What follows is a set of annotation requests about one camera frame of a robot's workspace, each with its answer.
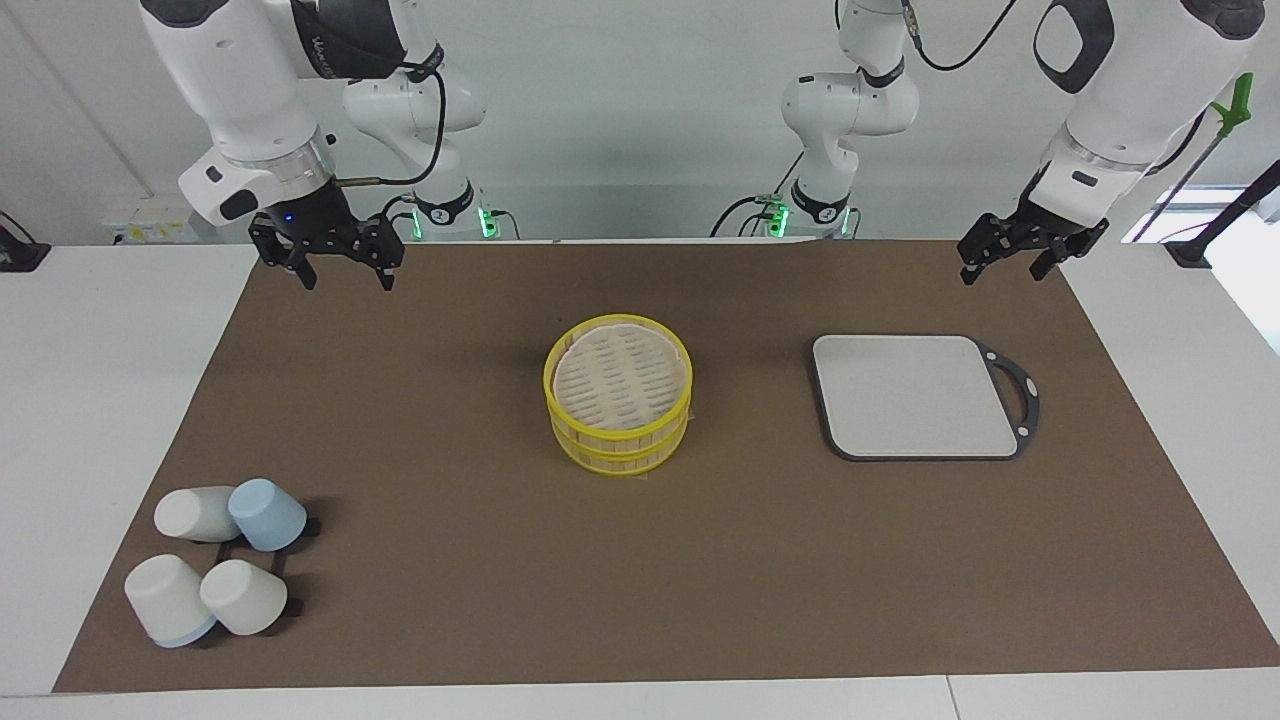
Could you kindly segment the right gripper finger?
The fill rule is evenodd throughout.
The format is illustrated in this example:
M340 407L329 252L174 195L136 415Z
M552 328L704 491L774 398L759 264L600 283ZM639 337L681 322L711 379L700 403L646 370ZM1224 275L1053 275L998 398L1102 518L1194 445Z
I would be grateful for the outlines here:
M250 238L266 266L280 266L292 273L307 290L315 290L317 275L307 258L307 250L292 241L287 243L271 218L253 218Z
M404 260L404 243L385 215L358 223L358 261L374 269L384 291L392 291Z

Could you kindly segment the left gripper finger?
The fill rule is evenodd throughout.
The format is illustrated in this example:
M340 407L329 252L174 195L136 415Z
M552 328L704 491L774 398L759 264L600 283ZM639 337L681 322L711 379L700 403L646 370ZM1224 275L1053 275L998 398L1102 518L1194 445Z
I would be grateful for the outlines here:
M965 286L973 286L992 263L1002 258L1005 240L1004 220L996 215L980 215L973 227L957 242L957 254L963 261L960 278Z
M1034 281L1043 281L1056 266L1068 259L1078 258L1082 247L1085 247L1085 243L1079 240L1055 240L1030 264L1030 277Z

